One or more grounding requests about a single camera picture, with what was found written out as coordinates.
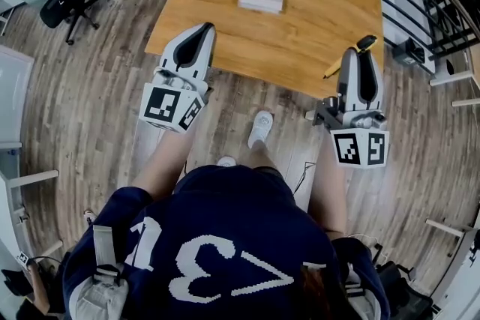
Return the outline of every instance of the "person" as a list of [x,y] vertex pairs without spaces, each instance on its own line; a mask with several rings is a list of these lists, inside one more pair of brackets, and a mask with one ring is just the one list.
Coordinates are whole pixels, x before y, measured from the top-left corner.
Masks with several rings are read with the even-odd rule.
[[[83,213],[85,222],[90,226],[97,216],[91,210]],[[26,298],[16,312],[16,320],[37,320],[51,319],[52,317],[62,318],[65,313],[63,300],[62,277],[65,265],[70,256],[67,252],[62,259],[57,273],[49,284],[48,289],[40,275],[38,264],[31,260],[27,265],[27,271],[30,275],[31,287],[33,288],[33,301]]]
[[121,302],[116,319],[120,312],[123,319],[388,319],[370,251],[345,238],[344,171],[330,138],[322,141],[306,213],[269,158],[267,111],[254,119],[241,165],[223,159],[177,183],[196,124],[186,134],[164,133],[73,250],[64,273],[72,319],[88,318],[81,306],[92,300],[82,292],[92,276],[100,279],[95,228],[105,227],[123,264],[115,281],[128,285],[124,301],[109,294],[108,310]]

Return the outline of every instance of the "white sneaker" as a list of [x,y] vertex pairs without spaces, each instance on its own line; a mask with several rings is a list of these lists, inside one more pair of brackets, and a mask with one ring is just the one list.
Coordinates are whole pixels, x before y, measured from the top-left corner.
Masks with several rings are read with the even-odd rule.
[[268,111],[260,111],[253,120],[252,132],[248,137],[248,147],[252,148],[257,140],[265,142],[273,124],[273,116]]
[[237,165],[237,162],[231,156],[224,156],[219,161],[217,161],[217,166],[220,166],[220,167],[233,167],[236,165]]
[[91,226],[92,223],[97,219],[97,215],[90,211],[89,209],[83,212],[83,218],[85,219],[88,226]]

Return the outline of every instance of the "cable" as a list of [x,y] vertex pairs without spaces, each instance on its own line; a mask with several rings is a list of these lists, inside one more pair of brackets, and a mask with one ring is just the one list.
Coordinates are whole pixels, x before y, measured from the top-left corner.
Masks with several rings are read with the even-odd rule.
[[307,175],[307,170],[310,169],[311,167],[315,166],[316,163],[312,163],[311,161],[306,161],[304,168],[303,168],[303,173],[300,176],[300,180],[298,180],[297,186],[295,187],[295,191],[293,191],[293,194],[295,195],[297,191],[299,190],[300,186],[302,185],[303,181],[305,180],[305,177]]
[[35,257],[30,258],[30,260],[36,260],[36,259],[52,259],[52,260],[58,262],[59,264],[62,263],[60,260],[55,259],[54,257],[50,257],[50,256],[35,256]]

